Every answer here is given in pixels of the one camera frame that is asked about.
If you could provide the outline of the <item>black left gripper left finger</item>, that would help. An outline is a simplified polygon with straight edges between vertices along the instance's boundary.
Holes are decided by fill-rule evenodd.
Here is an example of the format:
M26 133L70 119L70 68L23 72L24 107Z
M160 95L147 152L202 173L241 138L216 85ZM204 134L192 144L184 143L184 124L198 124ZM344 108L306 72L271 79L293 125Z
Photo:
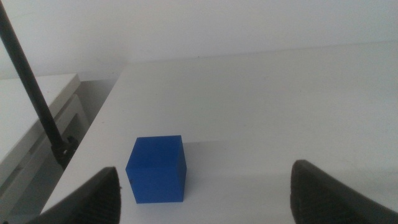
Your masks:
M105 167L59 203L30 221L33 224L117 224L121 187L115 167Z

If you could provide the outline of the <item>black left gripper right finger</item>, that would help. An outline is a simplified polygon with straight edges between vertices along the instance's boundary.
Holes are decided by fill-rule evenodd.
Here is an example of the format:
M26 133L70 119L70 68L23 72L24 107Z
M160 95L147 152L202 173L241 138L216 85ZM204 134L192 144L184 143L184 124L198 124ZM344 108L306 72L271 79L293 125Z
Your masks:
M397 212L365 197L306 160L294 162L290 208L295 223L397 223Z

